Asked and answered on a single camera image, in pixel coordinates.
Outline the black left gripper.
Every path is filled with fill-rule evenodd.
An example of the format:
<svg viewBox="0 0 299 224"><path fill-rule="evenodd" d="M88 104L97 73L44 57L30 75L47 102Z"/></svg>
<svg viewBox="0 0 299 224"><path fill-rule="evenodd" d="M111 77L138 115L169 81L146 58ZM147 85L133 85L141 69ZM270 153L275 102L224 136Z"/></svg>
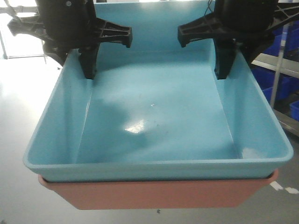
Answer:
<svg viewBox="0 0 299 224"><path fill-rule="evenodd" d="M44 42L44 53L64 65L72 49L79 49L79 62L86 79L93 80L97 72L99 42L120 43L127 48L132 44L132 28L96 18L92 0L37 0L37 13L19 17L7 3L12 17L8 27L13 35L28 34Z"/></svg>

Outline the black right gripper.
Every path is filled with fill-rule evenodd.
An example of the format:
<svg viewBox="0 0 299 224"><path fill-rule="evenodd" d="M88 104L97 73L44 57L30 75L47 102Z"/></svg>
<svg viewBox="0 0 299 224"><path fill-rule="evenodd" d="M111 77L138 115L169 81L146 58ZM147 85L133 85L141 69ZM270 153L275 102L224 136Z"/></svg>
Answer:
<svg viewBox="0 0 299 224"><path fill-rule="evenodd" d="M182 48L197 40L218 38L224 27L237 33L234 38L242 43L241 52L248 63L268 47L275 35L273 31L299 18L299 4L279 3L277 0L217 0L214 13L178 26L178 41ZM214 39L217 80L226 79L236 57L232 39Z"/></svg>

